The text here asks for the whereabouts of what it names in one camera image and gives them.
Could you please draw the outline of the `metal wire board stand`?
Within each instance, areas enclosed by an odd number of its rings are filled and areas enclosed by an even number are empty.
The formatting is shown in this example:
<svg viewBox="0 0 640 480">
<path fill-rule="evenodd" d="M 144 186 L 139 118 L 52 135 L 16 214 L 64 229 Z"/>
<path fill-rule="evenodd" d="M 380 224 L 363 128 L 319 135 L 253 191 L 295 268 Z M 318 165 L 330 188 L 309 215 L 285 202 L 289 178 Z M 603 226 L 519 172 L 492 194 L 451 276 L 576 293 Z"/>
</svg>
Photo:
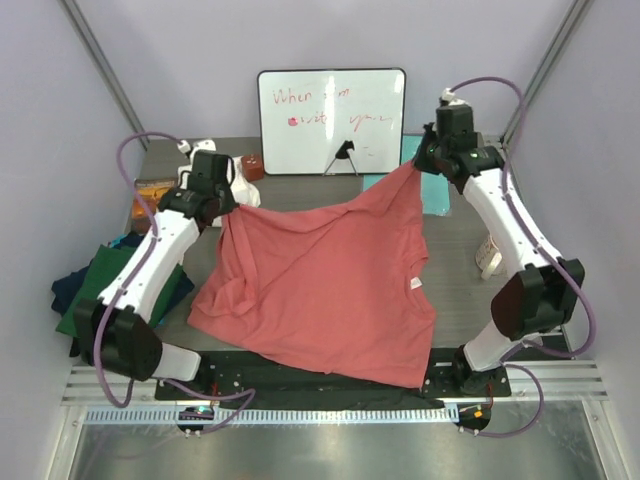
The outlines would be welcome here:
<svg viewBox="0 0 640 480">
<path fill-rule="evenodd" d="M 337 160 L 347 160 L 348 163 L 350 164 L 353 173 L 358 176 L 359 172 L 357 171 L 356 167 L 355 167 L 355 163 L 351 158 L 351 152 L 355 150 L 355 144 L 352 140 L 345 140 L 341 146 L 338 148 L 338 150 L 336 151 L 336 153 L 334 154 L 334 158 L 329 162 L 329 164 L 327 165 L 327 167 L 325 168 L 324 172 L 323 172 L 323 176 L 326 176 L 329 174 L 331 168 L 333 167 L 333 165 L 335 164 L 335 162 Z"/>
</svg>

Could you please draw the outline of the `teal cutting board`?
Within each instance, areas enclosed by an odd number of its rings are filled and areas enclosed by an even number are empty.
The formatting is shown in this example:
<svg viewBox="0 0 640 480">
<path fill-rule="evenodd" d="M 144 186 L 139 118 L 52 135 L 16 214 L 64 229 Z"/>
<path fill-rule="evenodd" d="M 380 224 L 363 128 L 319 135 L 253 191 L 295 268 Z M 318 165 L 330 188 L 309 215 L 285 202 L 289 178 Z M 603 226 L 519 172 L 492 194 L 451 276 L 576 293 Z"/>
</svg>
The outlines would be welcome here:
<svg viewBox="0 0 640 480">
<path fill-rule="evenodd" d="M 368 190 L 386 177 L 406 180 L 411 175 L 419 178 L 419 193 L 424 215 L 446 216 L 450 210 L 450 194 L 447 180 L 442 175 L 418 172 L 410 166 L 418 153 L 422 137 L 403 135 L 401 141 L 400 164 L 393 172 L 387 174 L 365 174 L 362 180 L 362 191 Z"/>
</svg>

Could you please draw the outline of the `white dry erase board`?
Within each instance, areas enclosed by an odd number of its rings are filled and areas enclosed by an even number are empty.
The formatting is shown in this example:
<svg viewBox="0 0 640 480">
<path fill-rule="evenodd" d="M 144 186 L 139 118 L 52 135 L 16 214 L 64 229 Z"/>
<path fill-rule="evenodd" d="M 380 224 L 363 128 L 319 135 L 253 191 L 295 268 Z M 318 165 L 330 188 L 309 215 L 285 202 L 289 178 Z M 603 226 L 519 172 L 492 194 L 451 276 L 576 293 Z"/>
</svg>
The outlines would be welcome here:
<svg viewBox="0 0 640 480">
<path fill-rule="evenodd" d="M 362 174 L 400 163 L 401 68 L 265 70 L 257 76 L 262 158 L 269 175 L 323 175 L 345 140 Z M 328 175 L 354 174 L 337 160 Z"/>
</svg>

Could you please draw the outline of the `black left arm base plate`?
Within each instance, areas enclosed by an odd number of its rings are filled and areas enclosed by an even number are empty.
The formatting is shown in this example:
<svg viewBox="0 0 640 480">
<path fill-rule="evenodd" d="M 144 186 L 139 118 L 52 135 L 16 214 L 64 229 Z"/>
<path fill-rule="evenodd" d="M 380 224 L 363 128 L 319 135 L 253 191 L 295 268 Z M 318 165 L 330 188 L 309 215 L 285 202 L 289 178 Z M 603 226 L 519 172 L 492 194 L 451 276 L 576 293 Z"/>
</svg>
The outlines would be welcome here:
<svg viewBox="0 0 640 480">
<path fill-rule="evenodd" d="M 211 397 L 239 394 L 245 390 L 243 373 L 241 366 L 212 363 L 208 357 L 205 357 L 193 380 L 177 380 L 177 383 L 196 392 L 197 396 L 192 396 L 173 384 L 158 381 L 154 398 L 158 401 L 199 400 L 202 395 Z"/>
</svg>

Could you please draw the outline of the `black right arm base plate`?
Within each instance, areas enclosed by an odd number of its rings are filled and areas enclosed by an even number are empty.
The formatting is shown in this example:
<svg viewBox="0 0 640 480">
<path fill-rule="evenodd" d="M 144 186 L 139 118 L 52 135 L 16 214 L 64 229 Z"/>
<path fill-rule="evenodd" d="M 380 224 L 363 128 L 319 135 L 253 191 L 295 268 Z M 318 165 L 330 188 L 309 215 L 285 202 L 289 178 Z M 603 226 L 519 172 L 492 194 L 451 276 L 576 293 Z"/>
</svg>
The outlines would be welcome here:
<svg viewBox="0 0 640 480">
<path fill-rule="evenodd" d="M 451 363 L 431 364 L 425 375 L 421 393 L 426 398 L 507 398 L 512 394 L 506 369 L 459 373 Z"/>
</svg>

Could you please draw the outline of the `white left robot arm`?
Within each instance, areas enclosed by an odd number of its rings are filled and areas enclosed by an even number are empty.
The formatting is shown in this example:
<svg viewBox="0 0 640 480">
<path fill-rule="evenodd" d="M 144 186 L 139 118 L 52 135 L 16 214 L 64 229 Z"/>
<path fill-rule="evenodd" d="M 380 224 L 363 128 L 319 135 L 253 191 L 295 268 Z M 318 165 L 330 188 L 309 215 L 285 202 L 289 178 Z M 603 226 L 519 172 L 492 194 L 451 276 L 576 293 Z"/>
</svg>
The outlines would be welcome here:
<svg viewBox="0 0 640 480">
<path fill-rule="evenodd" d="M 167 344 L 150 325 L 160 293 L 185 253 L 214 219 L 237 205 L 231 192 L 235 167 L 212 140 L 189 151 L 190 171 L 158 204 L 141 244 L 96 299 L 82 299 L 74 324 L 83 360 L 101 382 L 107 373 L 130 380 L 178 380 L 190 398 L 205 397 L 213 375 L 199 353 Z"/>
</svg>

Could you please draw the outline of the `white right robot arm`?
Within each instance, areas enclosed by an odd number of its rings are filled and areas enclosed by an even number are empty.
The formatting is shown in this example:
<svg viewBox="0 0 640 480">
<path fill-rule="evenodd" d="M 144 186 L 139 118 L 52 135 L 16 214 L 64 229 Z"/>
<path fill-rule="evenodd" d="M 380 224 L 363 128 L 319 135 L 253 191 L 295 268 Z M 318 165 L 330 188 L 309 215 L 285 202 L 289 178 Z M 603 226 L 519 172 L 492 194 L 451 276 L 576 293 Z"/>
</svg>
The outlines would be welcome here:
<svg viewBox="0 0 640 480">
<path fill-rule="evenodd" d="M 424 127 L 413 165 L 446 178 L 475 209 L 509 276 L 491 301 L 489 323 L 457 349 L 452 363 L 455 389 L 484 395 L 517 348 L 537 346 L 541 334 L 570 320 L 585 270 L 579 260 L 564 259 L 526 213 L 503 155 L 480 145 L 467 103 L 441 101 L 435 121 Z"/>
</svg>

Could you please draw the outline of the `red t shirt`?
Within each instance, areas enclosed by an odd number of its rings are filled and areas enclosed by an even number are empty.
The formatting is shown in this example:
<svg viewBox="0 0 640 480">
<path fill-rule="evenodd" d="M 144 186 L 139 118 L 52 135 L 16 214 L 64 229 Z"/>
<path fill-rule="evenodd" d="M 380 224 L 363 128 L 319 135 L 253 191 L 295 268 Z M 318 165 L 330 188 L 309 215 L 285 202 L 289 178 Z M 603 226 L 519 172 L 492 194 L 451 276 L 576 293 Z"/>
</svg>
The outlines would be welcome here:
<svg viewBox="0 0 640 480">
<path fill-rule="evenodd" d="M 436 320 L 420 190 L 403 164 L 345 203 L 238 207 L 188 324 L 285 366 L 420 387 Z"/>
</svg>

